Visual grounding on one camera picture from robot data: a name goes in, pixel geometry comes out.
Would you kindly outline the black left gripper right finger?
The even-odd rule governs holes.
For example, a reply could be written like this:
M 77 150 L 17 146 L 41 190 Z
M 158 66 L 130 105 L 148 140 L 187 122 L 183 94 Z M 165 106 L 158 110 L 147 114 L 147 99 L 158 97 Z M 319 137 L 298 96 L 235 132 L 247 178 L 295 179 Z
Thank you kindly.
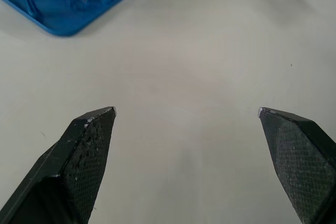
M 335 142 L 314 121 L 258 111 L 277 177 L 302 223 L 335 223 Z

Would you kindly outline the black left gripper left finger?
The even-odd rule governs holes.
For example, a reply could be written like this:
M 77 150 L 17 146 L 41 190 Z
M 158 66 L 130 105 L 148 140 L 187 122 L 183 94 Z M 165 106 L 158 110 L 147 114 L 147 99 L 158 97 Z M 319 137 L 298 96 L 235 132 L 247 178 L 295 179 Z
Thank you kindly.
M 88 223 L 105 173 L 115 107 L 75 118 L 1 209 L 1 223 Z

